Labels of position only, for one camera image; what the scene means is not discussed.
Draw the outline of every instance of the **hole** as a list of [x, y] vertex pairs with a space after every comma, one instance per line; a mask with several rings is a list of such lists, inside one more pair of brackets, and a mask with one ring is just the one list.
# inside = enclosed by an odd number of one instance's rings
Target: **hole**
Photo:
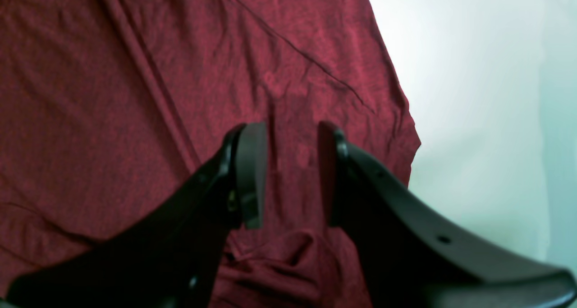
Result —
[[437, 240], [439, 240], [439, 242], [442, 242], [443, 244], [450, 244], [451, 243], [451, 238], [449, 238], [447, 236], [438, 236]]

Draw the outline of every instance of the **heather fabric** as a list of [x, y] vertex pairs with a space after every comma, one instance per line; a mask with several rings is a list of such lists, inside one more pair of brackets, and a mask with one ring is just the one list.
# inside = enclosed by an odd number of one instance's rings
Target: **heather fabric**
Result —
[[368, 0], [0, 0], [0, 296], [265, 121], [264, 228], [231, 233], [211, 306], [370, 306], [325, 226], [320, 120], [408, 184], [420, 141]]

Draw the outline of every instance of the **maroon t-shirt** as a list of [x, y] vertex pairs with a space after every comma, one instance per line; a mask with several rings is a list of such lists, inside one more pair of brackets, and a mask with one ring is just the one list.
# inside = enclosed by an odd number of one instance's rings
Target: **maroon t-shirt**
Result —
[[325, 226], [321, 120], [408, 183], [420, 141], [369, 0], [0, 0], [0, 296], [266, 121], [264, 228], [232, 232], [211, 306], [370, 306]]

